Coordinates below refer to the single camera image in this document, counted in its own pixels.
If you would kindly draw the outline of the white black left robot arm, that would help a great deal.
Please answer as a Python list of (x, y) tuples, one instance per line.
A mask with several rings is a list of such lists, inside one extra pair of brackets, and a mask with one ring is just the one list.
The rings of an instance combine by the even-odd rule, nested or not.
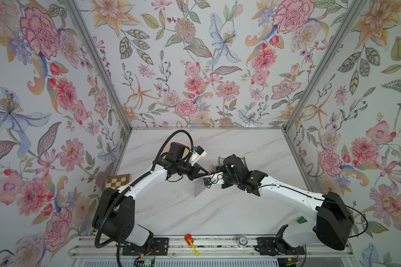
[(116, 190), (108, 188), (103, 192), (92, 221), (97, 249), (112, 242), (144, 250), (151, 248), (153, 233), (136, 223), (136, 200), (172, 175), (186, 176), (189, 180), (208, 175), (208, 171), (198, 164), (207, 152), (201, 146), (193, 146), (184, 156), (186, 148), (180, 143), (171, 143), (169, 151), (158, 154), (150, 169), (131, 184)]

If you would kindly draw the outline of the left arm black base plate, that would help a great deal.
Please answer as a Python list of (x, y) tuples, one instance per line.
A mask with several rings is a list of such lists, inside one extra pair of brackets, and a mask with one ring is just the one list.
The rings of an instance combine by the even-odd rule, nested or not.
[(169, 238), (152, 237), (141, 247), (135, 244), (124, 245), (121, 254), (123, 256), (141, 256), (150, 253), (152, 256), (167, 256), (168, 249)]

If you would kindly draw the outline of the grey lavender envelope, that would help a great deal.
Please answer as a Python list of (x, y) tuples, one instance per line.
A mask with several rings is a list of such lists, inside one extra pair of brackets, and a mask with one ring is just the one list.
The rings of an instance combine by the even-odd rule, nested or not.
[(202, 191), (207, 189), (205, 182), (209, 182), (213, 175), (206, 175), (194, 180), (194, 197), (196, 198)]

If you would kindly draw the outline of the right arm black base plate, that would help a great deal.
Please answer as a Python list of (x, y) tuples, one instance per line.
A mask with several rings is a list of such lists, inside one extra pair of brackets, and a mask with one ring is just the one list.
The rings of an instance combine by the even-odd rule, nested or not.
[(288, 245), (282, 238), (275, 237), (259, 237), (256, 239), (257, 245), (255, 250), (260, 255), (277, 256), (277, 255), (289, 255), (289, 256), (300, 256), (305, 255), (306, 251), (304, 246), (296, 248)]

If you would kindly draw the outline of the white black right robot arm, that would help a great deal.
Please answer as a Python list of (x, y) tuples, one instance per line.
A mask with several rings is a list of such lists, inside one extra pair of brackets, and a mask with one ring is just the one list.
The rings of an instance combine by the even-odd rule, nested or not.
[(250, 171), (236, 155), (225, 158), (202, 179), (206, 187), (236, 186), (248, 194), (278, 201), (307, 216), (307, 222), (284, 225), (277, 234), (292, 248), (322, 243), (342, 251), (350, 238), (354, 218), (342, 198), (334, 192), (325, 195), (310, 192), (278, 181), (265, 172)]

